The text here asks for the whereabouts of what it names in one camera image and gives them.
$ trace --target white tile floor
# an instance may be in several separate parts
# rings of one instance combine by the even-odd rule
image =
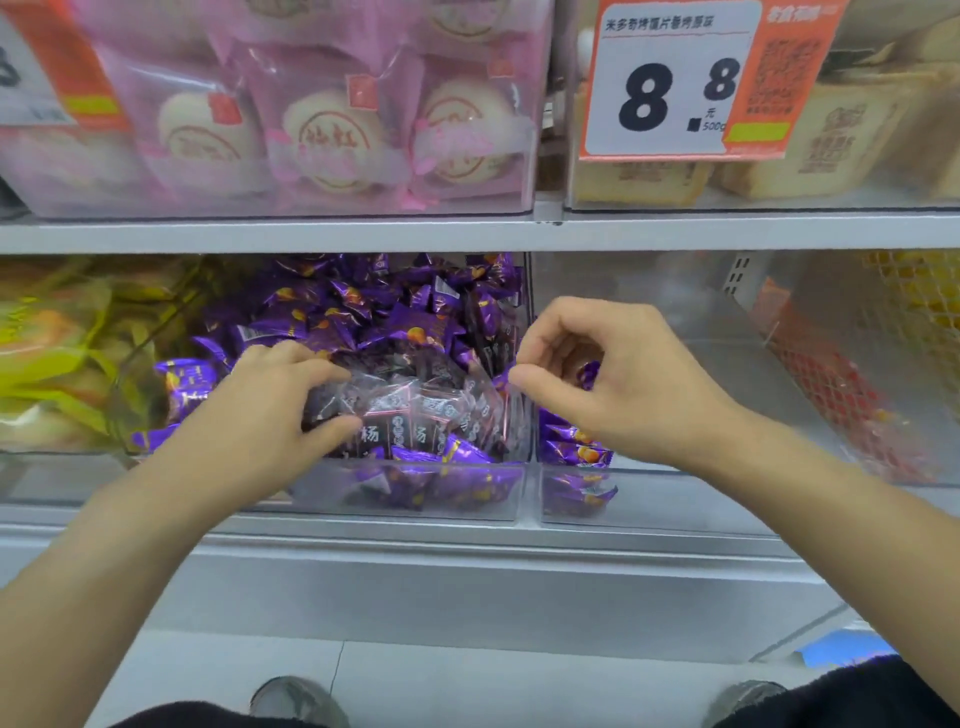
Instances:
[[[87,728],[174,700],[243,712],[256,688],[282,674],[332,686],[353,728],[695,728],[730,683],[795,687],[820,672],[146,631]]]

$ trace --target forearm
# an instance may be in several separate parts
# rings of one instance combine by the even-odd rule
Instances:
[[[960,521],[759,416],[702,475],[780,534],[960,712]]]
[[[0,712],[23,728],[83,726],[205,523],[148,473],[98,492],[0,593]]]

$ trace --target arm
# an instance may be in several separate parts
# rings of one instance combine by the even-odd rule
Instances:
[[[597,348],[583,392],[568,382]],[[738,405],[651,306],[557,299],[510,379],[607,447],[750,509],[960,712],[960,521]]]
[[[311,387],[348,373],[299,344],[249,349],[145,463],[100,489],[0,593],[0,714],[22,728],[81,728],[207,530],[270,496],[360,425],[304,435]]]

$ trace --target red square label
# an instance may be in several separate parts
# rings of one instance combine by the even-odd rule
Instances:
[[[376,98],[376,79],[373,76],[347,76],[347,92],[351,109],[380,109]]]
[[[512,79],[514,65],[508,59],[493,59],[487,63],[487,76],[492,79]]]
[[[223,124],[227,127],[243,124],[240,107],[237,106],[236,99],[232,96],[228,96],[226,93],[208,93],[206,102],[210,105],[214,124]]]

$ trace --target shoe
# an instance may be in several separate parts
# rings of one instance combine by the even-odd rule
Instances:
[[[707,717],[704,718],[703,728],[713,728],[721,720],[732,716],[741,708],[756,705],[768,697],[780,695],[783,692],[786,692],[783,685],[765,680],[747,680],[744,683],[731,685],[717,695],[716,700],[713,701],[707,711]]]
[[[293,718],[308,725],[349,728],[347,714],[316,683],[287,675],[264,683],[250,701],[253,717]]]

